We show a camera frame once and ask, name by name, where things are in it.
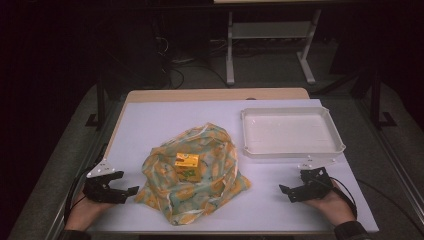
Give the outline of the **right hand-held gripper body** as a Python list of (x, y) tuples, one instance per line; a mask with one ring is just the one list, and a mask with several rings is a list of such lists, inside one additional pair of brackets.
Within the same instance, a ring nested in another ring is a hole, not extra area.
[(325, 197), (333, 188), (330, 177), (326, 168), (336, 163), (334, 158), (315, 158), (309, 156), (305, 161), (298, 165), (301, 170), (313, 170), (313, 178), (307, 183), (298, 188), (300, 191), (301, 200), (303, 202), (311, 199), (320, 199)]

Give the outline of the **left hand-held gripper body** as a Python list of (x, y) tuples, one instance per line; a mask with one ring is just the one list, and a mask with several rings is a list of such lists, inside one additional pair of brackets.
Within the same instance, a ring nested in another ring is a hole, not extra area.
[(127, 198), (117, 196), (117, 190), (120, 189), (113, 189), (106, 182), (106, 176), (116, 171), (107, 159), (103, 158), (87, 173), (83, 188), (84, 195), (94, 202), (124, 204)]

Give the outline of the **white plastic tray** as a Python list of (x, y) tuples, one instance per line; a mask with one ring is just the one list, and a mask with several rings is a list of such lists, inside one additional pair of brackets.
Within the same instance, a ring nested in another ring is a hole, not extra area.
[(241, 119), (250, 158), (334, 158), (346, 149), (325, 107), (246, 108)]

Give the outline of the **orange drink carton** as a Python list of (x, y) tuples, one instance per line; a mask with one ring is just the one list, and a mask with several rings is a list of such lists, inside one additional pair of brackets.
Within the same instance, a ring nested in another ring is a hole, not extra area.
[(200, 182), (200, 156), (197, 154), (177, 153), (174, 163), (180, 181)]

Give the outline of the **yellow green patterned cloth bag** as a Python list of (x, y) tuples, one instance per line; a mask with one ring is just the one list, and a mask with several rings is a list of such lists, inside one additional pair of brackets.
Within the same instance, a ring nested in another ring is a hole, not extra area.
[[(177, 153), (200, 156), (200, 182), (180, 181)], [(151, 150), (142, 165), (146, 183), (135, 197), (164, 215), (172, 225), (186, 225), (213, 213), (250, 188), (238, 168), (236, 147), (227, 131), (212, 123), (191, 128)]]

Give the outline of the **person's left hand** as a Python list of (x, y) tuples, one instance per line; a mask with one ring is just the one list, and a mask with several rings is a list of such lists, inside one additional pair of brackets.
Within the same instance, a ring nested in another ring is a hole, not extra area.
[(114, 207), (114, 204), (94, 202), (88, 199), (83, 192), (80, 192), (71, 209), (64, 229), (86, 231), (98, 217), (112, 207)]

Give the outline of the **person's right hand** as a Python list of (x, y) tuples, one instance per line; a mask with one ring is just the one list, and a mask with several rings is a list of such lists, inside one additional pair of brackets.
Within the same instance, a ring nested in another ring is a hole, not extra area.
[(333, 226), (356, 221), (349, 205), (334, 191), (329, 192), (322, 199), (307, 200), (305, 204), (317, 209)]

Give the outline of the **white table mat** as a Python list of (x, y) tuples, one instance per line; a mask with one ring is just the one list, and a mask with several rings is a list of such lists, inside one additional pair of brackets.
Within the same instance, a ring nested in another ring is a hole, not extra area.
[[(318, 100), (233, 100), (129, 103), (120, 116), (105, 157), (122, 179), (115, 188), (141, 186), (142, 164), (152, 148), (192, 127), (213, 123), (224, 128), (238, 150), (240, 172), (250, 182), (228, 204), (189, 225), (174, 226), (162, 213), (134, 200), (107, 211), (92, 231), (128, 234), (324, 234), (330, 224), (315, 209), (292, 203), (279, 185), (301, 185), (298, 165), (307, 158), (250, 158), (244, 153), (241, 111), (246, 108), (323, 107)], [(378, 226), (344, 156), (334, 157), (330, 176), (353, 194), (358, 219), (369, 232)]]

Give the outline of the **black wristband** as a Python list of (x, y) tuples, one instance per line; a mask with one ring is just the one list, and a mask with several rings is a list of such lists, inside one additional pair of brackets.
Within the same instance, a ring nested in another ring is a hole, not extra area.
[(348, 221), (336, 226), (334, 234), (337, 240), (372, 240), (358, 221)]

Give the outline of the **black metal stand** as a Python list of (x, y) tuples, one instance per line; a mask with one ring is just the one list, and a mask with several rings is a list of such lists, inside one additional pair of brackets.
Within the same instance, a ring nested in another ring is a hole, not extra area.
[(106, 119), (105, 95), (103, 77), (99, 76), (96, 83), (97, 113), (91, 114), (86, 121), (87, 127), (95, 127), (97, 131), (102, 128)]
[(378, 70), (370, 68), (368, 75), (371, 88), (370, 120), (373, 126), (377, 130), (381, 130), (383, 127), (396, 126), (396, 122), (389, 112), (380, 111), (381, 78)]

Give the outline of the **white metal frame table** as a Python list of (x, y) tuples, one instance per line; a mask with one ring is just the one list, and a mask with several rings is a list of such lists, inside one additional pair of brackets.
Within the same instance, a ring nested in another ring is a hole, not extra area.
[[(215, 4), (265, 4), (284, 2), (305, 2), (306, 0), (214, 0)], [(246, 39), (299, 39), (304, 40), (302, 51), (297, 52), (298, 62), (306, 82), (316, 83), (307, 57), (319, 23), (322, 10), (317, 8), (309, 21), (300, 20), (259, 20), (239, 22), (234, 20), (234, 11), (228, 13), (226, 77), (229, 85), (235, 84), (233, 64), (233, 41)]]

